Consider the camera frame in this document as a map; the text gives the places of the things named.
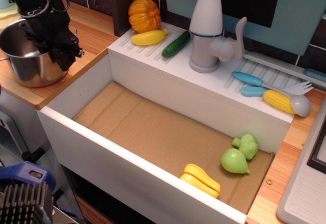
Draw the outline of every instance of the orange pumpkin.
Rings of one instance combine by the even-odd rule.
[[[152,0],[135,0],[128,10],[129,23],[138,33],[157,30],[161,16],[157,4]]]

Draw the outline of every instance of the faucet handle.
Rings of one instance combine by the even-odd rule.
[[[245,46],[243,44],[243,30],[247,18],[243,17],[235,27],[236,40],[231,37],[219,36],[210,45],[211,53],[222,62],[228,62],[234,58],[241,59],[244,55]]]
[[[241,20],[239,20],[235,27],[236,41],[234,42],[233,47],[234,54],[237,59],[241,59],[245,53],[245,46],[243,44],[243,30],[245,29],[246,23],[247,18],[243,17]]]

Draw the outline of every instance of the blue machine part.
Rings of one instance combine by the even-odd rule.
[[[3,188],[20,183],[37,183],[39,185],[42,182],[47,183],[51,192],[57,184],[49,170],[29,161],[0,169],[0,186]]]

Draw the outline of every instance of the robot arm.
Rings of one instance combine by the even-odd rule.
[[[76,34],[69,30],[70,18],[62,0],[9,0],[16,3],[18,13],[24,20],[19,27],[33,42],[40,53],[52,51],[55,61],[63,71],[81,58],[84,50],[79,47]]]

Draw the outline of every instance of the toy food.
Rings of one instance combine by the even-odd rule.
[[[217,198],[220,194],[221,186],[211,179],[203,169],[195,164],[188,164],[184,168],[184,174],[181,175],[180,179],[214,198]]]
[[[128,15],[131,27],[138,33],[157,30],[161,23],[159,8],[152,0],[133,1]]]
[[[256,143],[255,138],[247,133],[239,138],[235,138],[232,142],[232,144],[239,148],[239,150],[243,153],[246,159],[250,160],[252,159],[257,151],[258,151],[258,145]]]
[[[181,48],[183,48],[190,40],[190,32],[183,32],[177,39],[171,42],[163,51],[164,58],[175,55]]]
[[[135,45],[146,46],[160,42],[168,34],[167,29],[154,30],[150,32],[133,35],[130,40]]]
[[[267,103],[274,106],[275,108],[278,108],[290,114],[296,114],[296,112],[291,106],[291,100],[285,97],[284,95],[273,90],[267,90],[264,93],[263,97]]]
[[[231,173],[250,173],[246,158],[238,149],[225,151],[221,158],[221,164],[225,170]]]

